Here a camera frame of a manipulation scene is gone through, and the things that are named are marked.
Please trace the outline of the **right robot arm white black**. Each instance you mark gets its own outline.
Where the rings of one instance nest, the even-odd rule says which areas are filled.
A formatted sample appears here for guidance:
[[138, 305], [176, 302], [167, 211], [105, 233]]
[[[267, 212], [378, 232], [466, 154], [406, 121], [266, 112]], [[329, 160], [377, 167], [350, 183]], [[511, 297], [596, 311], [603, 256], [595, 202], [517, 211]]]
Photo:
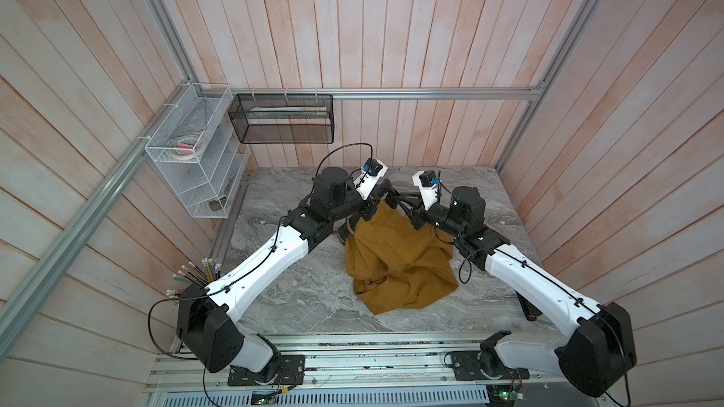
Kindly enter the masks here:
[[516, 338], [500, 331], [480, 346], [480, 371], [490, 379], [509, 369], [562, 376], [581, 393], [599, 398], [627, 381], [637, 364], [629, 313], [617, 303], [602, 304], [556, 279], [511, 241], [485, 224], [486, 203], [477, 188], [458, 187], [448, 207], [441, 205], [439, 179], [428, 173], [415, 183], [417, 203], [410, 220], [451, 236], [451, 245], [474, 267], [513, 288], [526, 312], [547, 317], [559, 337]]

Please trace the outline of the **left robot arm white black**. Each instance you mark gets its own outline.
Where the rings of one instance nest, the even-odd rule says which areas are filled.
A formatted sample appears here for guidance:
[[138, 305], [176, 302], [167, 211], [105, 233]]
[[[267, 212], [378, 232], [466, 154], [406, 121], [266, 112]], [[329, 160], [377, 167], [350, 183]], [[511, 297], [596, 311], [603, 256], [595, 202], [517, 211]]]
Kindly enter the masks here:
[[315, 175], [310, 193], [277, 225], [273, 236], [227, 275], [179, 295], [177, 336], [210, 373], [240, 367], [268, 370], [276, 348], [260, 335], [245, 335], [238, 322], [253, 301], [287, 268], [307, 256], [339, 220], [371, 219], [382, 197], [388, 167], [370, 158], [352, 179], [327, 167]]

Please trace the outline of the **mustard yellow trousers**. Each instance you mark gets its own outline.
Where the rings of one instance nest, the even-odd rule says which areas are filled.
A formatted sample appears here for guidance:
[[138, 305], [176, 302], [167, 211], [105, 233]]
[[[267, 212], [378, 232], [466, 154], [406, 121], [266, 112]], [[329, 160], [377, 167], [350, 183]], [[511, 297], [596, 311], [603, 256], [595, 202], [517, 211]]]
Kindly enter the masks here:
[[345, 265], [353, 290], [374, 315], [424, 309], [458, 289], [451, 267], [454, 248], [443, 232], [380, 203], [371, 220], [360, 220], [345, 240]]

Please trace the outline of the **black leather belt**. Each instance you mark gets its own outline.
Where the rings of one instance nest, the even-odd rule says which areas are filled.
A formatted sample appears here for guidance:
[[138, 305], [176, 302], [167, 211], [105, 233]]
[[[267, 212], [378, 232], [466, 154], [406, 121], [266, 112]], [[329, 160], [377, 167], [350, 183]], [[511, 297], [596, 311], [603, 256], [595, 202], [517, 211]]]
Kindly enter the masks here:
[[[405, 216], [411, 217], [413, 211], [422, 203], [422, 198], [420, 198], [418, 194], [402, 195], [388, 193], [385, 202], [391, 209], [400, 207]], [[346, 244], [347, 239], [356, 231], [356, 226], [361, 219], [362, 216], [359, 213], [354, 213], [352, 216], [346, 218], [343, 224], [341, 224], [341, 227], [337, 229], [337, 239], [342, 246]]]

